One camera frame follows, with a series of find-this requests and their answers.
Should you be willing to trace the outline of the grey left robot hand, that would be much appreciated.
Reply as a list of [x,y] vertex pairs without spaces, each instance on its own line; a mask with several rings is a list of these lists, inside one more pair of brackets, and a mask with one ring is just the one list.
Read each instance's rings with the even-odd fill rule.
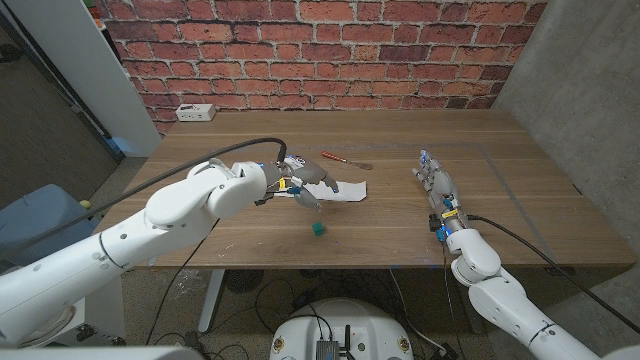
[[264,197],[255,202],[256,205],[264,205],[274,197],[276,192],[287,192],[294,188],[293,196],[300,206],[320,211],[321,204],[305,188],[305,185],[324,183],[334,193],[339,192],[337,182],[327,170],[316,162],[301,156],[287,155],[282,162],[261,164],[261,169],[267,180],[267,190]]

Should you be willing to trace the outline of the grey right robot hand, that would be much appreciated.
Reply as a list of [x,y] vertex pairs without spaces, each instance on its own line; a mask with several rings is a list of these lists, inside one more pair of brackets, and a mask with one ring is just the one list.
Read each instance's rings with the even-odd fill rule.
[[469,227],[467,215],[459,203],[459,194],[454,181],[431,153],[423,149],[420,153],[420,169],[412,173],[427,193],[432,208],[429,229],[444,243],[454,232]]

